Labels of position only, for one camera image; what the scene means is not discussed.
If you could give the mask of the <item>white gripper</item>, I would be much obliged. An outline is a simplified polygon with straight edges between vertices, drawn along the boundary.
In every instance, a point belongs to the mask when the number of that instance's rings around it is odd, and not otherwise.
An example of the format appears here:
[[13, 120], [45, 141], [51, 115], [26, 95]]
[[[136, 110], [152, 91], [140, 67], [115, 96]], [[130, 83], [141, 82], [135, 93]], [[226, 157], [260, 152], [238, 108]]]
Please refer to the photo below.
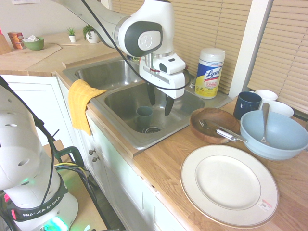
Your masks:
[[141, 59], [139, 74], [149, 82], [147, 83], [147, 93], [151, 105], [155, 105], [156, 102], [154, 85], [166, 94], [165, 116], [168, 116], [172, 110], [174, 99], [177, 99], [184, 94], [184, 73], [181, 71], [171, 75], [164, 72], [153, 74], [151, 73], [150, 68], [146, 66], [145, 59]]

